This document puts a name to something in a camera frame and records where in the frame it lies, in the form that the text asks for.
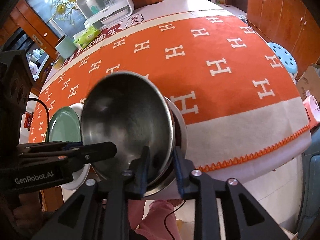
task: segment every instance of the screw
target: screw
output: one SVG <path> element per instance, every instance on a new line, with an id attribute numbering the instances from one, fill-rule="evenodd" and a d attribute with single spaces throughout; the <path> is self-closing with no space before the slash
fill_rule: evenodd
<path id="1" fill-rule="evenodd" d="M 193 170 L 193 171 L 191 171 L 191 174 L 193 176 L 199 177 L 199 176 L 201 176 L 202 172 L 199 170 Z"/>
<path id="2" fill-rule="evenodd" d="M 234 178 L 231 178 L 231 179 L 228 179 L 228 183 L 231 185 L 231 186 L 236 186 L 238 185 L 238 181 Z"/>
<path id="3" fill-rule="evenodd" d="M 125 177 L 131 177 L 132 176 L 132 170 L 124 170 L 122 171 L 122 175 Z"/>
<path id="4" fill-rule="evenodd" d="M 96 184 L 96 181 L 94 179 L 87 179 L 85 184 L 87 186 L 93 186 L 94 184 Z"/>

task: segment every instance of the pink pants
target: pink pants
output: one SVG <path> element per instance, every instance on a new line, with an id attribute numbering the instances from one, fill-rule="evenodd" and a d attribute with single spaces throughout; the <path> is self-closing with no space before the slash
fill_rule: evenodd
<path id="1" fill-rule="evenodd" d="M 142 220 L 145 203 L 145 200 L 128 201 L 128 218 L 131 229 L 148 240 L 172 240 L 164 227 L 164 218 L 174 210 L 173 206 L 166 200 L 155 200 L 149 206 L 148 215 Z M 166 224 L 174 238 L 181 240 L 174 213 L 167 218 Z"/>

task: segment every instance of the white plate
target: white plate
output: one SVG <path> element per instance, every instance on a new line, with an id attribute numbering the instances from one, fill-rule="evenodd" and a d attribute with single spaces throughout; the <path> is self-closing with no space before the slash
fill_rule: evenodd
<path id="1" fill-rule="evenodd" d="M 76 114 L 79 117 L 79 120 L 81 120 L 81 113 L 82 113 L 82 109 L 83 109 L 83 104 L 77 103 L 77 104 L 73 104 L 69 107 L 72 108 L 76 112 Z M 90 163 L 85 164 L 81 170 L 72 173 L 73 181 L 66 183 L 66 184 L 63 184 L 63 185 L 61 185 L 61 187 L 63 187 L 64 189 L 67 189 L 67 190 L 78 189 L 82 185 L 82 183 L 84 183 L 85 179 L 87 178 L 89 170 L 90 170 L 90 166 L 91 166 Z"/>

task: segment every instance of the black cable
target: black cable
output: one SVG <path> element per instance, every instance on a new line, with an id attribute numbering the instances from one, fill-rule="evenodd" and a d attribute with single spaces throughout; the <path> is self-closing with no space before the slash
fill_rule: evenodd
<path id="1" fill-rule="evenodd" d="M 169 228 L 167 227 L 166 220 L 167 220 L 168 216 L 170 216 L 171 214 L 173 214 L 173 213 L 175 213 L 177 210 L 179 210 L 179 209 L 185 204 L 185 202 L 186 202 L 186 201 L 184 200 L 184 202 L 182 203 L 181 206 L 179 206 L 176 210 L 172 211 L 171 213 L 167 214 L 167 216 L 164 218 L 164 227 L 165 227 L 165 229 L 167 229 L 168 233 L 170 234 L 170 236 L 172 237 L 173 240 L 176 240 L 176 239 L 174 238 L 173 234 L 170 232 Z"/>
<path id="2" fill-rule="evenodd" d="M 49 141 L 49 139 L 50 139 L 50 117 L 49 117 L 49 110 L 48 110 L 47 106 L 45 105 L 44 102 L 42 102 L 38 98 L 28 98 L 28 101 L 36 101 L 36 102 L 40 103 L 41 105 L 43 105 L 43 107 L 47 113 L 47 125 L 48 125 L 47 134 L 46 134 L 45 138 L 46 139 L 48 138 L 48 141 Z"/>

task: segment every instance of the blue plastic stool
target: blue plastic stool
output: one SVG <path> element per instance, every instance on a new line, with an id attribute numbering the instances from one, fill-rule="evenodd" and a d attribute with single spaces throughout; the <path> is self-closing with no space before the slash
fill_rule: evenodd
<path id="1" fill-rule="evenodd" d="M 274 51 L 285 69 L 293 75 L 293 79 L 296 77 L 298 72 L 298 66 L 291 54 L 279 44 L 269 42 L 268 46 Z"/>

